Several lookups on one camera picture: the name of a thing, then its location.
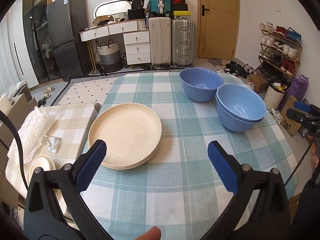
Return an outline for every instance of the wooden door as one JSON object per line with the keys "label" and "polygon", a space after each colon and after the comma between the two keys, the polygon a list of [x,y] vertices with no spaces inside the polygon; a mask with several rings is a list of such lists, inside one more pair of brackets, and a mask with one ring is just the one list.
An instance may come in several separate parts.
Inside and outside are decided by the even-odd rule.
{"label": "wooden door", "polygon": [[201,0],[198,57],[233,59],[239,0]]}

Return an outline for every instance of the rug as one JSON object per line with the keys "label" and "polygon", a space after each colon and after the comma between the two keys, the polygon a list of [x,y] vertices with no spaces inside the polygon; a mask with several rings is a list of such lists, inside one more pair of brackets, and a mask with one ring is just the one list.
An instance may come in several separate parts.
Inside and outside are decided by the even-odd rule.
{"label": "rug", "polygon": [[130,73],[180,72],[184,68],[163,70],[138,70],[107,75],[88,75],[71,78],[51,104],[52,106],[93,102],[102,104],[110,91],[112,84],[118,77]]}

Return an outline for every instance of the white curtain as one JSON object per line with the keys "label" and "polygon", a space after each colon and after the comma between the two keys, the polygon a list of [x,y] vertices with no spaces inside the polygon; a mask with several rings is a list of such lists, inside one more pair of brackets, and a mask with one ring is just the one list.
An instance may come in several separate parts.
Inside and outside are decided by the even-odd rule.
{"label": "white curtain", "polygon": [[11,24],[10,20],[12,20],[12,12],[10,10],[0,22],[0,95],[10,86],[21,81],[17,71],[17,67],[19,68],[19,66],[16,66],[15,63],[15,49],[12,47],[12,35],[9,26]]}

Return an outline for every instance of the bowl rim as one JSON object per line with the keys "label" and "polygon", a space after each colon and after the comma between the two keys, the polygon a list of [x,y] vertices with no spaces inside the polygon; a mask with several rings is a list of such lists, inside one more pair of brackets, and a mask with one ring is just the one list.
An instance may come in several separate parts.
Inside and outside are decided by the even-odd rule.
{"label": "bowl rim", "polygon": [[223,110],[225,110],[225,112],[226,112],[229,116],[232,116],[233,118],[238,119],[239,121],[244,122],[244,123],[247,123],[247,124],[253,124],[253,125],[255,125],[255,124],[257,124],[258,122],[262,121],[262,119],[263,119],[263,118],[262,118],[262,119],[260,119],[260,120],[258,120],[258,121],[255,121],[255,122],[249,122],[249,121],[241,120],[241,119],[237,118],[236,116],[230,114],[225,108],[223,108],[222,104],[221,104],[219,101],[217,101],[217,104],[220,104],[221,108],[222,108]]}
{"label": "bowl rim", "polygon": [[182,72],[185,72],[185,71],[187,71],[188,69],[195,69],[195,68],[199,68],[199,69],[202,69],[202,70],[206,70],[206,71],[209,71],[209,72],[211,72],[211,73],[213,73],[213,74],[215,74],[215,75],[218,75],[218,76],[221,78],[222,82],[223,82],[223,84],[220,85],[219,87],[225,85],[226,82],[225,82],[225,80],[223,79],[223,77],[222,77],[221,75],[219,75],[218,73],[216,73],[216,72],[214,72],[214,71],[212,71],[212,70],[210,70],[210,69],[201,68],[201,67],[189,67],[189,68],[183,69],[183,70],[180,71],[180,73],[179,73],[179,78],[180,78],[180,80],[181,80],[183,83],[189,85],[190,87],[197,88],[197,89],[201,89],[201,90],[205,90],[205,91],[211,91],[211,90],[217,90],[217,89],[219,89],[219,87],[218,87],[218,88],[207,88],[207,89],[205,89],[205,88],[199,88],[199,87],[193,86],[193,85],[185,82],[185,81],[181,78],[181,73],[182,73]]}
{"label": "bowl rim", "polygon": [[[256,92],[252,91],[251,89],[246,88],[246,87],[244,87],[244,86],[242,86],[242,85],[240,85],[240,84],[227,83],[227,84],[224,84],[224,85],[222,85],[222,86],[225,86],[225,85],[243,87],[243,88],[247,89],[247,90],[249,91],[249,93],[253,93],[256,98],[259,98],[258,100],[259,100],[260,102],[262,102],[262,103],[264,104],[264,106],[265,106],[265,103],[264,103],[264,101],[262,100],[262,98],[261,98]],[[221,104],[221,106],[222,106],[228,113],[230,113],[232,116],[234,116],[234,117],[236,117],[236,118],[238,118],[238,119],[240,119],[240,120],[242,120],[242,121],[245,121],[245,122],[257,122],[257,121],[262,120],[262,119],[266,116],[266,114],[267,114],[267,108],[266,108],[266,107],[265,107],[265,108],[266,108],[265,114],[264,114],[262,117],[260,117],[260,118],[245,118],[245,117],[242,117],[242,116],[240,116],[240,115],[238,115],[238,114],[230,111],[230,110],[223,104],[223,102],[221,101],[221,99],[220,99],[220,97],[219,97],[219,89],[220,89],[222,86],[220,86],[220,87],[218,88],[218,90],[217,90],[216,99],[217,99],[217,101],[219,101],[219,103]]]}

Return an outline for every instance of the beige checkered tablecloth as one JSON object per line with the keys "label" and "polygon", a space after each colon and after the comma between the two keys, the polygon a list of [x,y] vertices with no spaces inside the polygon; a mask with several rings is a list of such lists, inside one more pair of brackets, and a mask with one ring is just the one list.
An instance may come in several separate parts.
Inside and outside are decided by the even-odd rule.
{"label": "beige checkered tablecloth", "polygon": [[[56,154],[47,152],[48,146],[41,146],[36,151],[32,160],[39,155],[47,155],[54,161],[56,169],[60,169],[65,163],[74,163],[83,151],[88,139],[89,129],[96,119],[100,108],[101,105],[97,103],[79,103],[42,108],[49,114],[62,115],[61,119],[55,122],[47,133],[47,135],[62,138],[62,143]],[[26,178],[30,164],[31,162],[24,165]],[[5,175],[20,195],[26,198],[27,190],[23,184],[19,166],[13,159],[9,159]],[[70,217],[61,192],[57,190],[56,195],[62,212],[65,216]]]}

